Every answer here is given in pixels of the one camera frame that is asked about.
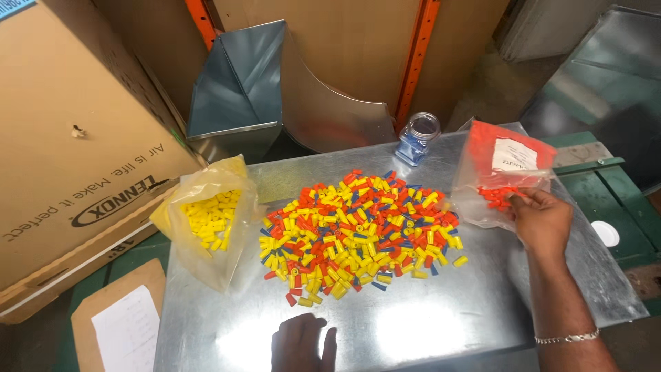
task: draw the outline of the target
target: metal table surface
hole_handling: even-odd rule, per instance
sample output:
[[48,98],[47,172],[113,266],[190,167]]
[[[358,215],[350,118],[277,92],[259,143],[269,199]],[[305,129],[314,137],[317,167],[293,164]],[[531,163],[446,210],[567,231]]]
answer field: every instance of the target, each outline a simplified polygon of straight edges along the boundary
[[[506,128],[525,133],[519,123]],[[314,183],[337,183],[351,169],[394,169],[409,183],[449,191],[466,132],[434,140],[427,158],[408,168],[396,143],[249,166],[260,202],[279,208]],[[573,200],[562,184],[553,192]],[[311,311],[338,328],[337,371],[381,371],[487,351],[533,346],[528,267],[515,234],[459,225],[469,263],[440,268],[427,280],[396,278],[387,291],[368,285],[341,301],[290,307],[288,286],[265,281],[257,235],[239,260],[228,293],[195,280],[171,250],[154,371],[269,371],[271,335],[280,322]],[[450,261],[459,254],[448,252]],[[622,271],[578,207],[567,263],[599,327],[648,316]],[[325,330],[321,335],[323,342]]]

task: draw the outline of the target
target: white label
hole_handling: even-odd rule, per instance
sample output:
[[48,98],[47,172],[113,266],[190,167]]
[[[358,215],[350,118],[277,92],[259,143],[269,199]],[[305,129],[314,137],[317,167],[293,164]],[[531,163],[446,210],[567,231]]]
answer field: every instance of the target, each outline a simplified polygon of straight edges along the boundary
[[160,321],[144,285],[94,315],[92,324],[106,372],[151,372]]
[[495,171],[537,170],[537,152],[521,142],[497,138],[491,169]]

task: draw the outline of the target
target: lennox logo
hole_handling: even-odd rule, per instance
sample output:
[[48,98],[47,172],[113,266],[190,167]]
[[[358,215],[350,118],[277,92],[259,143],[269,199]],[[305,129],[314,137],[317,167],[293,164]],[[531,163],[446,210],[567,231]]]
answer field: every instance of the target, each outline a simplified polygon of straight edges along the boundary
[[83,227],[108,218],[136,201],[137,198],[141,197],[155,183],[154,177],[149,175],[147,178],[132,185],[116,196],[107,196],[85,208],[71,221],[71,225],[73,227]]

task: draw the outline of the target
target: plastic bag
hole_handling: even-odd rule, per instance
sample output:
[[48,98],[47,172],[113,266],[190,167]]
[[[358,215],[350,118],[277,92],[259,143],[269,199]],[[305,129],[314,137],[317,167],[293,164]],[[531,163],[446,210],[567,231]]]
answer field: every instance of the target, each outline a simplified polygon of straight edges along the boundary
[[478,188],[551,188],[556,150],[526,135],[473,121],[463,147],[459,168],[452,181],[450,200],[467,222],[483,228],[502,227],[515,231],[514,222],[478,194]]
[[[215,162],[182,181],[179,190],[163,201],[149,217],[175,243],[181,264],[197,280],[220,293],[225,292],[234,274],[251,223],[262,217],[258,216],[260,209],[257,205],[256,185],[248,179],[247,174],[242,155]],[[191,231],[188,217],[182,212],[181,206],[232,190],[240,190],[241,196],[231,221],[227,250],[209,252],[202,247],[202,239]],[[226,232],[217,236],[222,239]]]

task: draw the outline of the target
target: paper sheet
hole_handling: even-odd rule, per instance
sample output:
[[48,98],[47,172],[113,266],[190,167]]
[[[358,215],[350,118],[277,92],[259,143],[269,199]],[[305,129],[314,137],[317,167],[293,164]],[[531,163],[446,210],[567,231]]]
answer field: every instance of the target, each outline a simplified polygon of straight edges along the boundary
[[92,317],[106,372],[151,372],[159,318],[144,285]]

